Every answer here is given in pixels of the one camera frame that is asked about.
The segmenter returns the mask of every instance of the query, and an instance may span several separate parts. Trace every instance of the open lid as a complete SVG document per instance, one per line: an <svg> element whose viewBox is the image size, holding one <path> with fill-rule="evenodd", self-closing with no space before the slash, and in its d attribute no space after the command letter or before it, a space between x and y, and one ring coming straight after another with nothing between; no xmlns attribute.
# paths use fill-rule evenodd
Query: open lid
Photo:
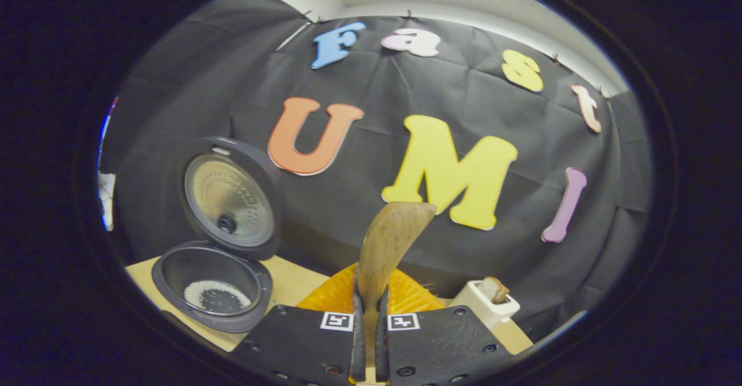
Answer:
<svg viewBox="0 0 742 386"><path fill-rule="evenodd" d="M206 137L183 148L180 200L189 222L212 244L246 260L278 251L283 194L278 168L254 146Z"/></svg>

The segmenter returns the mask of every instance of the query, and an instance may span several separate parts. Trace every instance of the yellow letter m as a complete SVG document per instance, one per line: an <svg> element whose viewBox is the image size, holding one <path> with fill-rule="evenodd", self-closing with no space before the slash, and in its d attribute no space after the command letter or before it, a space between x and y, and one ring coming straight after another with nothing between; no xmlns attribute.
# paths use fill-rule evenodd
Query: yellow letter m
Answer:
<svg viewBox="0 0 742 386"><path fill-rule="evenodd" d="M459 162L448 124L430 116L405 119L410 143L397 180L384 188L387 202L422 202L419 194L425 177L427 202L445 211L462 191L461 202L451 208L451 220L480 230L495 227L495 207L508 167L518 157L517 149L497 137L483 137Z"/></svg>

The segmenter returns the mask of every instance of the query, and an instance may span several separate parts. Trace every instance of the wooden table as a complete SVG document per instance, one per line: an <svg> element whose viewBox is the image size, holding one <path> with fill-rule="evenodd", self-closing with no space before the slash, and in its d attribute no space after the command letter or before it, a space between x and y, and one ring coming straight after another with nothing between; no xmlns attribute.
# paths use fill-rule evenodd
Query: wooden table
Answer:
<svg viewBox="0 0 742 386"><path fill-rule="evenodd" d="M158 309L172 313L176 318L185 323L185 325L196 331L200 336L211 341L215 346L227 352L232 351L247 334L230 334L212 330L176 309L167 299L162 297L159 290L154 286L154 281L152 281L152 265L154 265L157 259L159 257L132 264L126 270L141 291L146 294ZM326 275L313 272L278 256L271 257L268 260L262 261L262 263L268 268L273 278L273 292L268 310L275 304L296 306L296 304L329 278ZM442 299L442 301L444 304L447 304L450 299ZM512 320L501 323L493 329L492 333L511 354L518 354L533 345L525 333Z"/></svg>

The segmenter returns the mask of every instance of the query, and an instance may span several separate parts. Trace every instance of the wooden spatula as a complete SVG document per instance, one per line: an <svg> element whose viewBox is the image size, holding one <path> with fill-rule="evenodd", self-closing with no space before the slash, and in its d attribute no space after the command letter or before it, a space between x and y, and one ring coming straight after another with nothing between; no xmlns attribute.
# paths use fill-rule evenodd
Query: wooden spatula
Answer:
<svg viewBox="0 0 742 386"><path fill-rule="evenodd" d="M374 365L378 303L394 269L430 220L435 206L429 203L392 202L371 221L361 246L355 273L363 301L366 365Z"/></svg>

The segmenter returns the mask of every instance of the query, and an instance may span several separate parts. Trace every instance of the orange letter u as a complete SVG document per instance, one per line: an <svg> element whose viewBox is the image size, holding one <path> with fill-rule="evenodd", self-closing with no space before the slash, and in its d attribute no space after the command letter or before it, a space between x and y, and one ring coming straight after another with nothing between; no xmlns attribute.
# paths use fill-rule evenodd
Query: orange letter u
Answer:
<svg viewBox="0 0 742 386"><path fill-rule="evenodd" d="M276 166L300 176L324 172L340 151L351 122L363 118L360 108L331 104L327 107L330 119L317 148L309 154L302 154L296 151L294 142L308 115L319 108L320 104L314 99L288 98L283 101L283 114L268 140L268 156Z"/></svg>

